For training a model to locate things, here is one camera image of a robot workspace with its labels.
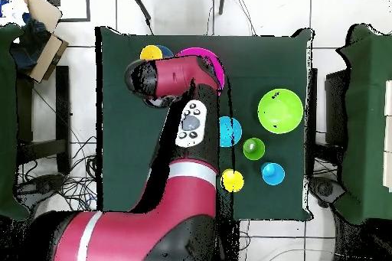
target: dark green mat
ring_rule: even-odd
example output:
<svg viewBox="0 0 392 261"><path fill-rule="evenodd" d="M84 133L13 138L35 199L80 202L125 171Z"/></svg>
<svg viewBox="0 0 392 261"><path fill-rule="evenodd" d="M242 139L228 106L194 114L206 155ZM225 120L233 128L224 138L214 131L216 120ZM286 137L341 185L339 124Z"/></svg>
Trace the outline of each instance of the dark green mat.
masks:
<svg viewBox="0 0 392 261"><path fill-rule="evenodd" d="M165 45L174 54L187 47L213 51L230 78L234 118L243 127L235 147L236 170L245 178L243 189L234 194L236 219L308 220L302 209L304 173L304 121L285 135L267 132L257 119L263 94L275 88L296 92L305 107L307 69L306 45L310 30L295 38L125 36L101 28L103 47L103 209L128 210L142 193L149 162L161 132L166 109L148 108L124 84L123 73L148 44ZM229 116L227 85L220 96L220 114ZM242 144L249 137L266 144L259 161L248 161ZM280 163L285 181L272 187L261 178L265 161ZM229 148L220 150L220 169L232 168Z"/></svg>
<svg viewBox="0 0 392 261"><path fill-rule="evenodd" d="M16 24L0 27L0 215L26 220L29 211L12 194L15 183L18 119L16 65L9 53L12 41L23 31Z"/></svg>
<svg viewBox="0 0 392 261"><path fill-rule="evenodd" d="M358 24L348 37L340 50L351 74L345 96L348 147L341 173L348 193L335 206L352 224L368 218L392 220L392 193L383 186L385 82L392 80L392 36Z"/></svg>

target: blue cloth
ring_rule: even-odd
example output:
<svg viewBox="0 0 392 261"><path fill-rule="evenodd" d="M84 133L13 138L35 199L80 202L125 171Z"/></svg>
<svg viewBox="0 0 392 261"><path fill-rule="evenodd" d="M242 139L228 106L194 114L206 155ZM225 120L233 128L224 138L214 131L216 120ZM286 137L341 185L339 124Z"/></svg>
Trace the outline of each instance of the blue cloth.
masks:
<svg viewBox="0 0 392 261"><path fill-rule="evenodd" d="M0 18L2 18L2 5L6 5L8 3L8 0L0 0Z"/></svg>
<svg viewBox="0 0 392 261"><path fill-rule="evenodd" d="M19 38L19 44L12 43L10 53L20 71L32 70L37 65L38 58L45 48L51 34L45 25L34 19L22 27L24 34Z"/></svg>

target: magenta bowl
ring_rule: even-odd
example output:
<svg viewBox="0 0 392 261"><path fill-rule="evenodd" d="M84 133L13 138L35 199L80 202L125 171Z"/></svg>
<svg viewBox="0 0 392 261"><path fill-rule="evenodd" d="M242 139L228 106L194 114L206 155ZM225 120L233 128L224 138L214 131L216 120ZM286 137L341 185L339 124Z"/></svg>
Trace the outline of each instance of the magenta bowl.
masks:
<svg viewBox="0 0 392 261"><path fill-rule="evenodd" d="M220 88L224 88L224 69L219 61L217 55L215 55L212 51L201 47L190 47L180 51L176 56L188 56L188 55L198 55L202 57L209 57L211 59L212 64L214 65L215 74L217 76L217 80L220 83Z"/></svg>

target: green bowl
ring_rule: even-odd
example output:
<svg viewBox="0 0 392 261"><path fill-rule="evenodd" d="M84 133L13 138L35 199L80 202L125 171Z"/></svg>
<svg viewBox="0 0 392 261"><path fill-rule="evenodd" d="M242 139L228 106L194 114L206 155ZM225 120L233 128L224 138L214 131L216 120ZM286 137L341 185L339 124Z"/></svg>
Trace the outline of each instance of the green bowl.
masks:
<svg viewBox="0 0 392 261"><path fill-rule="evenodd" d="M302 120L302 101L293 91L274 89L261 98L257 115L267 131L274 134L291 132Z"/></svg>
<svg viewBox="0 0 392 261"><path fill-rule="evenodd" d="M251 161L259 160L266 152L266 146L261 139L253 137L243 144L243 154Z"/></svg>

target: blue bowl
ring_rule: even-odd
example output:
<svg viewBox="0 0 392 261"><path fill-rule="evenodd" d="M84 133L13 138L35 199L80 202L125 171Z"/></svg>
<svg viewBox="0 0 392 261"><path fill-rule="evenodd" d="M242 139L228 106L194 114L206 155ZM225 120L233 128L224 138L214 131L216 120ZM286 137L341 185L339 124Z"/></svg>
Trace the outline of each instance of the blue bowl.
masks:
<svg viewBox="0 0 392 261"><path fill-rule="evenodd" d="M163 58L170 58L170 57L174 56L172 51L170 51L167 47L162 46L162 45L156 45L156 47L161 50Z"/></svg>
<svg viewBox="0 0 392 261"><path fill-rule="evenodd" d="M285 178L285 171L281 165L267 162L261 166L261 175L267 184L276 186L277 184L280 184Z"/></svg>
<svg viewBox="0 0 392 261"><path fill-rule="evenodd" d="M238 120L233 118L232 127L230 117L223 116L219 118L219 146L221 148L229 148L236 145L240 141L241 136L242 128Z"/></svg>

